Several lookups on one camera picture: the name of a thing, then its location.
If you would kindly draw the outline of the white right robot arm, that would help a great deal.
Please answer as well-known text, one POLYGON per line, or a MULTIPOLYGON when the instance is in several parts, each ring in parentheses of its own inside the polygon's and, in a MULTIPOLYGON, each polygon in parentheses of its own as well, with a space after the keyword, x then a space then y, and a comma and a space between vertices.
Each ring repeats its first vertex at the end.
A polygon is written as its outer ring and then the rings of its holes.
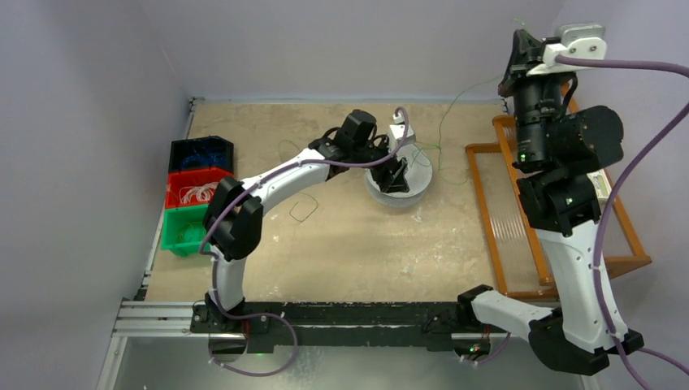
POLYGON ((544 39, 519 29, 498 87, 513 101, 519 202, 548 257, 560 306, 538 307, 480 285, 461 294, 456 309, 462 328, 499 327, 527 340, 547 368, 586 376, 609 365, 616 345, 633 353, 644 344, 619 314, 605 316, 596 294, 601 289, 615 309, 606 265, 594 252, 601 208, 589 175, 622 159, 623 124, 607 106, 569 112, 572 97, 561 88, 577 86, 577 69, 556 61, 560 54, 602 59, 604 34, 595 23, 566 24, 544 39))

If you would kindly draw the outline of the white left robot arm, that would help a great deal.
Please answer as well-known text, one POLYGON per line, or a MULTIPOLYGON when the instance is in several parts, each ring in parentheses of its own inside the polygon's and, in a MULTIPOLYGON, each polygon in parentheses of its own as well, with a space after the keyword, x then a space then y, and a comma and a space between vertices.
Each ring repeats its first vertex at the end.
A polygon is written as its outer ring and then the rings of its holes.
POLYGON ((399 155, 412 132, 406 109, 397 107, 393 121, 396 132, 379 134, 372 114, 352 110, 339 127, 325 131, 287 162, 248 179, 226 176, 219 181, 203 219, 206 235, 199 252, 211 257, 206 307, 221 332, 235 331, 247 318, 239 307, 245 300, 245 263, 261 241, 266 212, 351 168, 367 170, 380 193, 409 192, 407 162, 399 155))

